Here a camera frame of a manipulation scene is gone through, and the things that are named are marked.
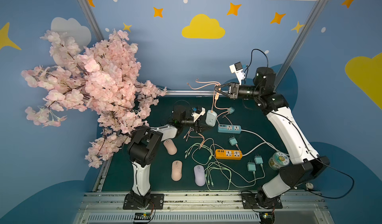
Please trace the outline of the pale blue wireless mouse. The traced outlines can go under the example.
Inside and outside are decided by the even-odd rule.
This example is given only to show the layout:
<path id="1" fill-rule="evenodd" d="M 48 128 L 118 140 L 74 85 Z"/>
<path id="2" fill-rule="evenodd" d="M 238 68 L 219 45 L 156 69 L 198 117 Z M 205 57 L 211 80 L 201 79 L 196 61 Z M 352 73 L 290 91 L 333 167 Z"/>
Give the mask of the pale blue wireless mouse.
<path id="1" fill-rule="evenodd" d="M 213 110 L 206 112 L 206 124 L 210 127 L 214 127 L 217 121 L 217 113 Z"/>

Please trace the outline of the pink mouse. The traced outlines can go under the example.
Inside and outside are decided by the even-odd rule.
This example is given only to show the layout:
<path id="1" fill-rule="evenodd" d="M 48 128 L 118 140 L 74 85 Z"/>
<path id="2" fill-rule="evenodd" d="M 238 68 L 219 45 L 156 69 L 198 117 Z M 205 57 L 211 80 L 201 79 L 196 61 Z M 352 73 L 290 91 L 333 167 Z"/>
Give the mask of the pink mouse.
<path id="1" fill-rule="evenodd" d="M 183 163 L 180 160 L 175 160 L 172 163 L 171 178 L 173 181 L 180 181 L 182 178 Z"/>
<path id="2" fill-rule="evenodd" d="M 172 139 L 167 139 L 163 142 L 164 147 L 166 148 L 169 155 L 175 155 L 178 151 Z"/>

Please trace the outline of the orange power strip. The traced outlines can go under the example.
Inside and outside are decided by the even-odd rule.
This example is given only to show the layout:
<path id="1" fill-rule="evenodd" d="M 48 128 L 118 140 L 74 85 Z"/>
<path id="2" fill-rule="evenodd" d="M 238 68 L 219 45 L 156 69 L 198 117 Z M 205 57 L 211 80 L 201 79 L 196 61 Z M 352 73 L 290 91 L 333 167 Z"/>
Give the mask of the orange power strip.
<path id="1" fill-rule="evenodd" d="M 243 154 L 239 150 L 217 149 L 215 152 L 216 159 L 225 160 L 241 160 Z"/>

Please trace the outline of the lavender wireless mouse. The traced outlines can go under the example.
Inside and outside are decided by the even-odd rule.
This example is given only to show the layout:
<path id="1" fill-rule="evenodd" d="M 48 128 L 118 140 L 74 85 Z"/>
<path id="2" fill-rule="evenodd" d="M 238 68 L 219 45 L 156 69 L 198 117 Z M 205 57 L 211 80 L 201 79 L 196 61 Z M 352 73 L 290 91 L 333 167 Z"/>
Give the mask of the lavender wireless mouse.
<path id="1" fill-rule="evenodd" d="M 195 183 L 202 187 L 206 183 L 205 169 L 202 165 L 196 165 L 194 167 Z"/>

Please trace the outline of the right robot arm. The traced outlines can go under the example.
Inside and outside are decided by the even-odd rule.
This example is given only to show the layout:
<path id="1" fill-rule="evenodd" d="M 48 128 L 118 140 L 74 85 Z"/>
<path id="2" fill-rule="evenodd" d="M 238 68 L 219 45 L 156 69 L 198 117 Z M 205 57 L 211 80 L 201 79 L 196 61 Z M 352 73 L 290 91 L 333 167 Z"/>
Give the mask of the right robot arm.
<path id="1" fill-rule="evenodd" d="M 282 167 L 275 178 L 259 189 L 258 200 L 263 204 L 315 179 L 330 164 L 328 157 L 319 155 L 303 135 L 288 102 L 275 91 L 275 79 L 276 73 L 271 68 L 259 67 L 252 86 L 231 82 L 214 89 L 230 99 L 253 99 L 276 129 L 289 154 L 292 164 Z"/>

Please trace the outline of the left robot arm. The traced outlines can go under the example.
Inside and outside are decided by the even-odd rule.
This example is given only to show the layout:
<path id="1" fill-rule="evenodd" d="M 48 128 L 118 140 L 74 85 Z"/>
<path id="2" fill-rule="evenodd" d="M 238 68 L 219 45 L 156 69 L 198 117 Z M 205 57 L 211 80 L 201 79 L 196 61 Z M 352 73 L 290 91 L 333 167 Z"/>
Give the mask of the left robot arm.
<path id="1" fill-rule="evenodd" d="M 124 209 L 146 209 L 151 201 L 150 166 L 158 152 L 162 141 L 178 136 L 184 127 L 190 127 L 196 132 L 202 131 L 200 117 L 206 113 L 205 108 L 198 106 L 186 109 L 177 106 L 173 109 L 170 121 L 160 127 L 151 128 L 143 125 L 132 134 L 127 145 L 130 162 L 133 167 L 133 186 L 124 201 Z"/>

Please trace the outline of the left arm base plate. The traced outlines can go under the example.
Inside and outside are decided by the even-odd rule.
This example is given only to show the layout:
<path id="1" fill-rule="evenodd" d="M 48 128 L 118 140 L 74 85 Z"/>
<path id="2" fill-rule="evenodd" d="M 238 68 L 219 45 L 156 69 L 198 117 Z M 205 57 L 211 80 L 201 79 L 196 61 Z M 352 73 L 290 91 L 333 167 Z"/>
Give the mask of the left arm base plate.
<path id="1" fill-rule="evenodd" d="M 147 193 L 145 196 L 140 196 L 131 192 L 125 196 L 123 209 L 124 210 L 162 210 L 164 205 L 164 194 Z"/>

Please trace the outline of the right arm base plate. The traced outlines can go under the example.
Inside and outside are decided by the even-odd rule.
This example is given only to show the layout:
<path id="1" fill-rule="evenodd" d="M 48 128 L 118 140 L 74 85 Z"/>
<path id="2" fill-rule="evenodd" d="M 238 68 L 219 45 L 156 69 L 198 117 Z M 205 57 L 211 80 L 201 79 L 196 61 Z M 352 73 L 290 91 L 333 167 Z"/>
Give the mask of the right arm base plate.
<path id="1" fill-rule="evenodd" d="M 281 197 L 268 198 L 262 192 L 243 191 L 240 193 L 244 209 L 282 209 Z"/>

